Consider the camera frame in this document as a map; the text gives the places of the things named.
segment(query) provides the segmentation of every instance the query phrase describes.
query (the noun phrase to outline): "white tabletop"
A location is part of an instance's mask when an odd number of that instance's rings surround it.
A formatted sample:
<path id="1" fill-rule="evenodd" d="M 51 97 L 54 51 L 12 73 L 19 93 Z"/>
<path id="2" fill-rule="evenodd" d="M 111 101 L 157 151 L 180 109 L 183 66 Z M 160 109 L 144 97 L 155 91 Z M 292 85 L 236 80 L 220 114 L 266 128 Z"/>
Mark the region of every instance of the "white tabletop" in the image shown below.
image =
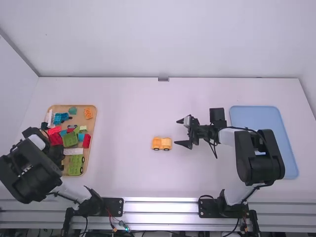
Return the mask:
<path id="1" fill-rule="evenodd" d="M 176 120 L 192 114 L 209 124 L 209 108 L 224 107 L 230 124 L 233 105 L 276 106 L 300 175 L 276 181 L 254 198 L 316 199 L 316 123 L 298 79 L 40 78 L 20 130 L 39 127 L 54 104 L 97 107 L 87 172 L 67 182 L 112 197 L 217 197 L 238 178 L 233 148 L 218 146 L 218 160 L 205 142 L 193 150 L 174 145 L 155 152 L 153 137 L 187 139 Z"/>

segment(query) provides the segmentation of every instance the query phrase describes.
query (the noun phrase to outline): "green lego brick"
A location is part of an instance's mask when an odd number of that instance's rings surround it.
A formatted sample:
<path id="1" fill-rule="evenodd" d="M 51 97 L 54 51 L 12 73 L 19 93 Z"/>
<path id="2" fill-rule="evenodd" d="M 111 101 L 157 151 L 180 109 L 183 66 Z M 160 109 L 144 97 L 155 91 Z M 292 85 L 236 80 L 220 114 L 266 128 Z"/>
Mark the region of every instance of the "green lego brick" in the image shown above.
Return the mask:
<path id="1" fill-rule="evenodd" d="M 80 127 L 77 126 L 77 127 L 74 129 L 74 132 L 75 132 L 76 134 L 78 134 L 78 133 L 80 132 Z"/>
<path id="2" fill-rule="evenodd" d="M 71 147 L 78 144 L 78 138 L 75 132 L 67 133 L 62 138 L 64 147 Z"/>
<path id="3" fill-rule="evenodd" d="M 87 132 L 87 126 L 80 126 L 80 132 Z"/>
<path id="4" fill-rule="evenodd" d="M 78 176 L 83 173 L 83 155 L 72 155 L 69 157 L 68 175 Z"/>

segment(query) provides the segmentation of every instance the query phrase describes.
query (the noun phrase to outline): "aluminum rail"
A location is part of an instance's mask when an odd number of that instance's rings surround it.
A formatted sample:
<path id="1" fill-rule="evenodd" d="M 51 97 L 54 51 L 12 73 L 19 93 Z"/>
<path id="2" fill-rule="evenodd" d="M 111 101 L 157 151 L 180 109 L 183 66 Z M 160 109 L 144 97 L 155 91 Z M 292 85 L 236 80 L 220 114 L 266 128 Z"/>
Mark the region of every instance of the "aluminum rail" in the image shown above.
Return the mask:
<path id="1" fill-rule="evenodd" d="M 125 197 L 124 200 L 124 215 L 120 219 L 132 230 L 230 231 L 237 222 L 236 219 L 199 218 L 197 198 Z M 0 228 L 58 229 L 69 205 L 69 202 L 56 201 L 22 204 L 13 198 L 0 198 Z M 316 232 L 315 200 L 263 199 L 249 202 L 249 208 L 257 211 L 262 232 Z M 88 220 L 89 229 L 112 229 L 108 217 Z M 73 229 L 84 227 L 84 218 L 73 218 Z"/>

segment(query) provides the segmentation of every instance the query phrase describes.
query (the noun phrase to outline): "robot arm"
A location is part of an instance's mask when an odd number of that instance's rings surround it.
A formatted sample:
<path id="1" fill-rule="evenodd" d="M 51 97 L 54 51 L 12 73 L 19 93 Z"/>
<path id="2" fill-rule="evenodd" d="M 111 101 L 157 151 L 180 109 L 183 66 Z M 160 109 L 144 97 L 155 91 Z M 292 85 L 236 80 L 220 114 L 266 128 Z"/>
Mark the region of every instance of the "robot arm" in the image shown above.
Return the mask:
<path id="1" fill-rule="evenodd" d="M 233 188 L 221 192 L 220 211 L 241 204 L 259 188 L 270 186 L 285 174 L 284 163 L 274 133 L 270 129 L 254 131 L 248 128 L 227 127 L 224 108 L 210 109 L 210 125 L 200 125 L 191 115 L 177 121 L 188 129 L 189 139 L 175 141 L 188 149 L 205 140 L 215 151 L 215 145 L 224 144 L 235 148 L 237 173 L 240 180 Z"/>
<path id="2" fill-rule="evenodd" d="M 67 236 L 73 216 L 100 215 L 105 210 L 103 199 L 84 186 L 68 187 L 62 181 L 64 147 L 51 146 L 38 128 L 28 128 L 23 133 L 25 140 L 0 157 L 0 180 L 19 202 L 28 204 L 42 201 L 48 195 L 71 200 L 67 208 L 62 236 Z"/>

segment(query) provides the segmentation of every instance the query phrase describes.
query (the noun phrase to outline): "blue tray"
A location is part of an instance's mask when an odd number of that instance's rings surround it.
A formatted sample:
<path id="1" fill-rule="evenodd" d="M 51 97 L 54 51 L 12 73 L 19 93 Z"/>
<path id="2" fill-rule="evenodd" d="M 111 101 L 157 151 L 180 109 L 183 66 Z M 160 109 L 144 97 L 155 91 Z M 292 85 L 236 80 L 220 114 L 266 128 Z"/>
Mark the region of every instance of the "blue tray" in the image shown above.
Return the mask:
<path id="1" fill-rule="evenodd" d="M 248 127 L 253 130 L 271 129 L 285 165 L 284 179 L 296 179 L 299 175 L 291 144 L 282 121 L 281 113 L 274 106 L 232 106 L 232 126 Z"/>

